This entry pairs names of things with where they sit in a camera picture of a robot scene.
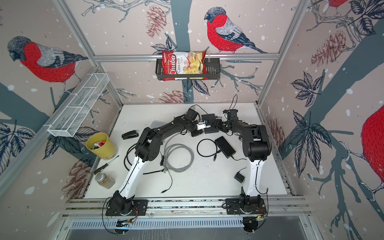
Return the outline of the ribbed black network switch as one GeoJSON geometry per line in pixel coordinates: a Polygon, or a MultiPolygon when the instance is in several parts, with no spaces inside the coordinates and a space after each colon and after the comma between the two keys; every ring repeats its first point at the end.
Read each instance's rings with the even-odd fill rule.
{"type": "Polygon", "coordinates": [[[217,138],[215,143],[227,159],[233,157],[236,153],[235,149],[224,137],[217,138]]]}

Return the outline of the white small network switch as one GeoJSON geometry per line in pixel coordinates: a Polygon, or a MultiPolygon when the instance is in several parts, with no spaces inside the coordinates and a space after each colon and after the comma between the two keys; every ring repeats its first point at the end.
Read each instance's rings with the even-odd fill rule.
{"type": "Polygon", "coordinates": [[[167,123],[164,123],[164,122],[160,122],[160,121],[153,121],[150,125],[150,128],[151,129],[157,129],[157,128],[160,128],[164,125],[166,125],[167,123]]]}

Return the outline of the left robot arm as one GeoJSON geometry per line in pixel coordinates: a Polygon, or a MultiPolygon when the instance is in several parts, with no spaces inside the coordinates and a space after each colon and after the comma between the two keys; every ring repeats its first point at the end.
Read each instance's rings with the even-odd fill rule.
{"type": "Polygon", "coordinates": [[[193,132],[198,129],[197,117],[199,113],[193,109],[188,109],[181,116],[174,117],[173,120],[159,128],[145,128],[135,146],[135,159],[133,165],[122,183],[113,196],[106,204],[107,216],[128,216],[134,210],[134,197],[145,168],[150,161],[157,158],[163,140],[180,133],[182,131],[193,132]]]}

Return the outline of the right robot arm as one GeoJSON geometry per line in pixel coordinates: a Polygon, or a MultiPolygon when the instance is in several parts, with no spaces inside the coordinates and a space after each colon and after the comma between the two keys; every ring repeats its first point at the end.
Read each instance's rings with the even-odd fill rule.
{"type": "Polygon", "coordinates": [[[216,120],[214,127],[223,133],[232,132],[241,136],[243,154],[248,165],[239,197],[240,209],[245,214],[266,215],[267,209],[262,195],[266,196],[268,190],[260,190],[260,178],[263,165],[272,151],[267,128],[239,120],[237,113],[235,109],[224,110],[225,119],[216,120]]]}

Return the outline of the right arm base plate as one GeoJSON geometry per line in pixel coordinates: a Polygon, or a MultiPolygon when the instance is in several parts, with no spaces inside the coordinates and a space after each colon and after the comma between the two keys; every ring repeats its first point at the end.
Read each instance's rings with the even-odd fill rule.
{"type": "Polygon", "coordinates": [[[266,215],[267,206],[261,196],[249,199],[226,199],[223,205],[228,215],[266,215]]]}

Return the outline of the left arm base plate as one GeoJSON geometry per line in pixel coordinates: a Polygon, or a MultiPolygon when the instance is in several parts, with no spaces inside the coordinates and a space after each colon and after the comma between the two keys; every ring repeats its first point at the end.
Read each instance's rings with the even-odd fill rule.
{"type": "Polygon", "coordinates": [[[116,200],[111,198],[107,202],[106,216],[120,217],[120,216],[144,216],[147,212],[148,200],[116,200]]]}

